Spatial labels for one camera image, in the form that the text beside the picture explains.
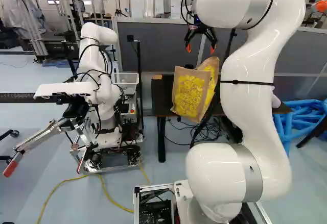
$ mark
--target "yellow paper bag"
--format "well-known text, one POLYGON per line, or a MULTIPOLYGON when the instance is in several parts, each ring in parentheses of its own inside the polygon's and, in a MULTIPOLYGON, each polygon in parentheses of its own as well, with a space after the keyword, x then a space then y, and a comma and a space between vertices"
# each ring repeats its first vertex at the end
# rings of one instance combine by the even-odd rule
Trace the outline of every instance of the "yellow paper bag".
POLYGON ((199 123, 215 94, 219 58, 210 57, 196 69, 175 67, 171 111, 199 123))

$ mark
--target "yellow printed pattern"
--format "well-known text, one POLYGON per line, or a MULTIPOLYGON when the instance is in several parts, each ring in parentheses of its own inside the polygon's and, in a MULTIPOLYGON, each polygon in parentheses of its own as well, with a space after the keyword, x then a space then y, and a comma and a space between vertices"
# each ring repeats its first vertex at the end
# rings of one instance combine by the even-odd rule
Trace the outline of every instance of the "yellow printed pattern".
POLYGON ((175 109, 177 114, 196 117, 201 102, 204 80, 196 76, 184 75, 177 80, 175 109))
POLYGON ((206 110, 208 109, 209 103, 211 102, 212 98, 214 97, 215 94, 215 87, 216 87, 216 82, 215 82, 215 68, 208 65, 203 69, 203 71, 209 71, 210 72, 210 82, 209 82, 209 88, 208 92, 205 98, 204 102, 204 107, 203 107, 203 112, 205 113, 206 110))

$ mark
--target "cubicle divider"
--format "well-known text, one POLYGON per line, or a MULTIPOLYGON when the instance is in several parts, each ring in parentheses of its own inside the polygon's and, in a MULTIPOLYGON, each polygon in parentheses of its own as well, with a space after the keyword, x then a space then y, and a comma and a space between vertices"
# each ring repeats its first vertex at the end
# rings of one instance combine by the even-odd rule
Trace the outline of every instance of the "cubicle divider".
MULTIPOLYGON (((196 36, 192 52, 184 46, 187 25, 179 19, 133 19, 114 17, 113 29, 119 35, 118 61, 123 71, 137 71, 137 58, 127 35, 141 41, 144 107, 151 108, 151 78, 157 73, 173 73, 175 66, 196 65, 209 56, 223 63, 231 29, 215 29, 218 44, 210 55, 209 41, 196 36)), ((236 30, 230 53, 242 46, 247 31, 236 30)), ((282 101, 327 96, 327 30, 300 28, 282 49, 275 68, 275 93, 282 101)))

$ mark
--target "wheel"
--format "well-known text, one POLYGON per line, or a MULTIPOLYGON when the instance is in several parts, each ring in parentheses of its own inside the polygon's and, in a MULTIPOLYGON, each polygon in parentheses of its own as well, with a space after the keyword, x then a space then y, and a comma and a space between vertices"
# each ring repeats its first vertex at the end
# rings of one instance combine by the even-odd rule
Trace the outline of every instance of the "wheel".
POLYGON ((13 131, 12 133, 10 133, 10 136, 13 138, 16 138, 19 136, 19 131, 13 131))

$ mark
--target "black strap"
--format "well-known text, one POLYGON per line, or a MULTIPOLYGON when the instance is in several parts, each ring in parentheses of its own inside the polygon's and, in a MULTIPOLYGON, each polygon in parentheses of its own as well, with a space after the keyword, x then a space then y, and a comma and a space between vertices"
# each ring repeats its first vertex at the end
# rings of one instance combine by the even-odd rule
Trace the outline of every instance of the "black strap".
POLYGON ((258 24, 259 24, 259 23, 260 23, 260 22, 265 18, 265 16, 266 16, 267 13, 269 12, 269 10, 270 10, 270 8, 271 8, 271 6, 272 6, 273 1, 274 1, 274 0, 270 0, 270 4, 269 4, 268 8, 267 8, 265 14, 260 18, 260 20, 259 20, 255 25, 253 25, 253 26, 251 26, 251 27, 249 27, 249 28, 247 28, 247 29, 244 29, 244 30, 249 30, 249 29, 252 29, 252 28, 254 28, 255 26, 257 26, 257 25, 258 25, 258 24))
POLYGON ((97 39, 91 38, 91 37, 81 37, 80 40, 82 39, 92 39, 94 41, 96 41, 97 43, 100 43, 100 41, 98 41, 97 39))
POLYGON ((270 85, 274 86, 273 83, 266 83, 266 82, 253 82, 253 81, 238 81, 238 80, 222 80, 220 83, 228 83, 228 84, 247 84, 247 85, 270 85))

